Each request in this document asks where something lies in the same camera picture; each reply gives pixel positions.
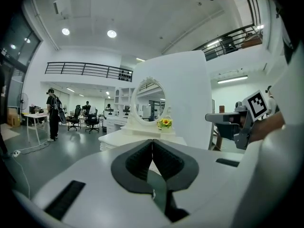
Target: flower bouquet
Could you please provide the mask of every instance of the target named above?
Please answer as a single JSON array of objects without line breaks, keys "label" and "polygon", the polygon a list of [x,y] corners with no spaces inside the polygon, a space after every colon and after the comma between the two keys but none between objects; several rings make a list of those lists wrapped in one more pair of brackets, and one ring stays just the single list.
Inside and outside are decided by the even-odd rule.
[{"label": "flower bouquet", "polygon": [[172,127],[172,119],[162,118],[157,122],[157,127],[164,133],[169,133]]}]

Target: person wearing black clothes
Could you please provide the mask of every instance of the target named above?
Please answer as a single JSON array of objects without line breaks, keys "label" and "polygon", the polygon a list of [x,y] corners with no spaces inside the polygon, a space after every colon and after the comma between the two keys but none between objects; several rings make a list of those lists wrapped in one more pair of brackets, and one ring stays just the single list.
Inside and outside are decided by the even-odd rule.
[{"label": "person wearing black clothes", "polygon": [[58,110],[55,109],[55,100],[58,98],[54,94],[53,89],[49,89],[47,94],[47,111],[49,113],[49,128],[50,128],[50,138],[47,140],[48,142],[55,141],[58,137],[58,125],[59,125],[59,117],[58,117]]},{"label": "person wearing black clothes", "polygon": [[[5,86],[5,77],[4,77],[4,73],[2,70],[2,63],[0,63],[0,89],[1,89],[1,93],[4,94],[4,86]],[[0,130],[0,148],[2,149],[2,158],[9,158],[9,153],[8,153],[8,149],[6,148],[6,145],[4,143],[2,134],[1,134],[1,130]]]},{"label": "person wearing black clothes", "polygon": [[86,102],[86,105],[84,106],[84,110],[85,110],[85,115],[88,116],[89,112],[90,112],[91,106],[89,105],[89,102]]}]

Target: wooden post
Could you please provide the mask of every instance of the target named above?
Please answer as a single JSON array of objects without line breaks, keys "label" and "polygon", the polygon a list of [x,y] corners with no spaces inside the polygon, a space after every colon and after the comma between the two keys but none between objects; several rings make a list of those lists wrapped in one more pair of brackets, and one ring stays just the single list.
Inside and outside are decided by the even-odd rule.
[{"label": "wooden post", "polygon": [[[220,105],[219,106],[219,113],[224,113],[224,112],[225,112],[225,106],[224,105]],[[222,146],[222,142],[223,142],[223,138],[220,137],[220,135],[218,133],[217,143],[215,144],[216,146],[214,147],[213,150],[220,151],[220,148]]]}]

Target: black pants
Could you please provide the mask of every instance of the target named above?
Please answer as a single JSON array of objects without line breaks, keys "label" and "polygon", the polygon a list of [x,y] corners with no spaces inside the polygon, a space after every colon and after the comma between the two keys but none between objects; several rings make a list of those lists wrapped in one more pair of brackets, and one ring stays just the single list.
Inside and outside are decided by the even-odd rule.
[{"label": "black pants", "polygon": [[58,135],[58,113],[52,113],[49,117],[49,131],[51,133],[50,138],[55,139]]},{"label": "black pants", "polygon": [[8,149],[6,148],[5,143],[4,143],[4,141],[3,141],[3,137],[2,137],[2,134],[1,134],[1,130],[0,130],[0,147],[1,147],[1,149],[2,149],[3,154],[6,154],[7,151],[8,151]]}]

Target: balcony railing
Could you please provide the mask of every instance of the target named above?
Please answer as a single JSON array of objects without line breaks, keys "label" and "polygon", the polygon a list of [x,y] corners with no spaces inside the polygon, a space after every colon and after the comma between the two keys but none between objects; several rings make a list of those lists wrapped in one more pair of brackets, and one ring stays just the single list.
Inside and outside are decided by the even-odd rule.
[{"label": "balcony railing", "polygon": [[254,25],[244,26],[216,37],[195,48],[194,51],[202,50],[206,60],[209,61],[234,51],[262,44],[261,30],[261,27],[257,29]]},{"label": "balcony railing", "polygon": [[75,74],[114,78],[132,82],[132,70],[81,62],[48,62],[45,74]]}]

